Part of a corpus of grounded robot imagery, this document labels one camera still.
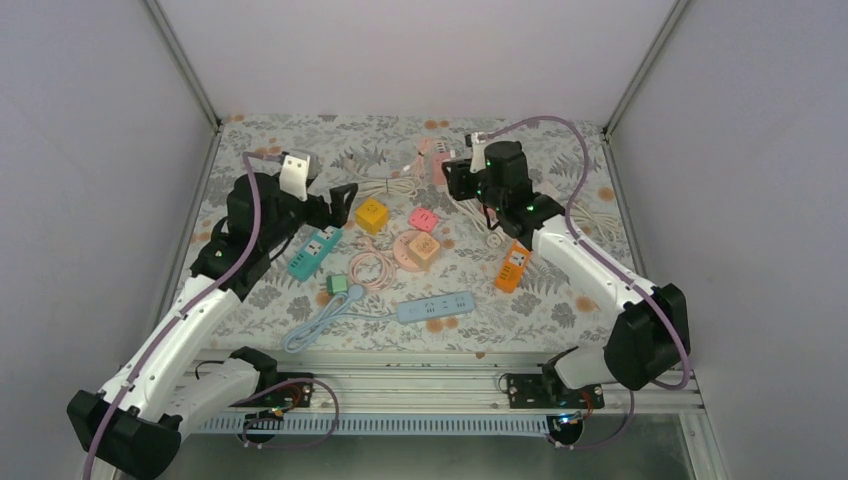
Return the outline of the pink cube socket adapter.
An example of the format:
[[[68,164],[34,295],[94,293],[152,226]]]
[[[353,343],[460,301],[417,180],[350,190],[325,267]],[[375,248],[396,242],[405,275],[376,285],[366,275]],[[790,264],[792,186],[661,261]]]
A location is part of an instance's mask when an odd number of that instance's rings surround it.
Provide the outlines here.
[[[454,156],[451,151],[447,152],[437,152],[432,155],[430,160],[431,166],[431,181],[436,186],[444,186],[447,183],[446,176],[444,174],[442,165],[450,160],[453,160]]]

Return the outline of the pink plug adapter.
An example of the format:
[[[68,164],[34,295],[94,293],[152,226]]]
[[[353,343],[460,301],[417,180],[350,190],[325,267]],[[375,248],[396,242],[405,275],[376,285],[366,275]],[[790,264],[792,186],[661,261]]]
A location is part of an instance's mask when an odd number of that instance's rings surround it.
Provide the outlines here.
[[[440,221],[440,217],[433,211],[423,207],[416,207],[408,217],[408,224],[419,231],[431,233]]]

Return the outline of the beige cube socket adapter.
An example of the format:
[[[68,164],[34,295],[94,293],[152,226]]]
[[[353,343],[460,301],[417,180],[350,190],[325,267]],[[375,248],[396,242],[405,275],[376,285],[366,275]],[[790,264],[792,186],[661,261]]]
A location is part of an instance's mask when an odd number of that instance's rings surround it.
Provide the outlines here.
[[[413,263],[428,270],[439,258],[441,243],[429,233],[421,231],[407,244],[407,254]]]

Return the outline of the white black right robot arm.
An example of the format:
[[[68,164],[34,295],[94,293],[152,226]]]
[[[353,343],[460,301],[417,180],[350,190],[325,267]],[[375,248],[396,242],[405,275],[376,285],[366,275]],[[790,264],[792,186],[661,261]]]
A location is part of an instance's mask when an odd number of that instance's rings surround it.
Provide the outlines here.
[[[676,386],[686,386],[691,346],[683,292],[628,270],[573,224],[565,206],[535,191],[520,142],[469,134],[466,144],[470,158],[441,166],[450,196],[479,202],[489,229],[566,273],[613,321],[604,346],[573,347],[544,365],[544,399],[565,407],[594,384],[639,390],[676,365],[683,369]]]

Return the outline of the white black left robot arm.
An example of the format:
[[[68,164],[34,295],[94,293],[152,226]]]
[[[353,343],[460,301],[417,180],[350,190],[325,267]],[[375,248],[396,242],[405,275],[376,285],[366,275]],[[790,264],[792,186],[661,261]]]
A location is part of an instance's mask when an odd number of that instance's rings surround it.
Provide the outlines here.
[[[230,406],[299,396],[311,377],[288,378],[274,358],[242,347],[189,385],[178,382],[218,325],[236,310],[297,231],[340,227],[358,187],[293,195],[278,175],[248,172],[233,184],[227,213],[192,263],[172,307],[130,360],[95,392],[81,390],[67,414],[85,450],[82,477],[104,462],[154,479],[199,426]]]

